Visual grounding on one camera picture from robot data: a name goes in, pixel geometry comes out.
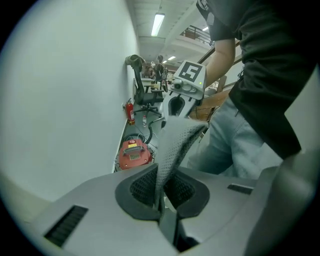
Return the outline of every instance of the machine handle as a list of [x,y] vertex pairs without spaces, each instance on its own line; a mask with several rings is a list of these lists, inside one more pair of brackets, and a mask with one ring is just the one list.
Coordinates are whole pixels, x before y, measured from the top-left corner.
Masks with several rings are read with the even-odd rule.
[[126,148],[122,155],[124,156],[125,154],[128,154],[128,153],[131,153],[133,151],[145,151],[145,148],[143,146],[133,146],[133,147],[129,147],[129,148]]

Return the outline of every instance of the red machine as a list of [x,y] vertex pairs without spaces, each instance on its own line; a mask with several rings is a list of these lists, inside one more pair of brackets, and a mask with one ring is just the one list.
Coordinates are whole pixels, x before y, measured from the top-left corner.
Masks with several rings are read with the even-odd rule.
[[128,118],[129,125],[135,124],[135,113],[134,113],[134,105],[131,103],[131,98],[125,104],[125,113]]
[[152,162],[152,155],[141,139],[131,139],[123,142],[118,162],[126,170]]

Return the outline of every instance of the chair backrest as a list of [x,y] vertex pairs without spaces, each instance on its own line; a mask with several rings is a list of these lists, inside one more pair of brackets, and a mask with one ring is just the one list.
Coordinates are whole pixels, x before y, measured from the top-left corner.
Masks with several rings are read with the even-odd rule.
[[145,96],[145,88],[141,81],[139,68],[134,68],[133,70],[134,70],[135,81],[137,84],[136,92],[134,95],[134,102],[136,102],[138,105],[141,105],[143,103],[143,99]]

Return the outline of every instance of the gray cloth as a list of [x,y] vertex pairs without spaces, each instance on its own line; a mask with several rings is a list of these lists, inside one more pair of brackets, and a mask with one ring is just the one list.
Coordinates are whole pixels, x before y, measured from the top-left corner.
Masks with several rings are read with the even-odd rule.
[[163,199],[163,188],[175,174],[189,148],[208,126],[206,122],[169,116],[159,136],[157,153],[158,171],[155,184],[155,207]]
[[211,174],[258,179],[282,159],[260,138],[228,97],[190,156],[187,167]]

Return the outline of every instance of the chair base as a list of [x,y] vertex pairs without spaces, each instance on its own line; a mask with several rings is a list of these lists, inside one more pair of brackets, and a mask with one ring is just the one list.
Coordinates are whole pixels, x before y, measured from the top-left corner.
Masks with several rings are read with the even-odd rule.
[[145,113],[145,116],[147,116],[149,112],[152,112],[152,113],[158,115],[159,117],[162,116],[161,113],[158,112],[158,108],[157,108],[156,106],[151,106],[150,104],[142,105],[142,106],[141,106],[141,109],[136,110],[136,111],[134,111],[133,113],[136,114],[136,113],[142,112],[142,111],[145,111],[145,112],[146,112],[146,113]]

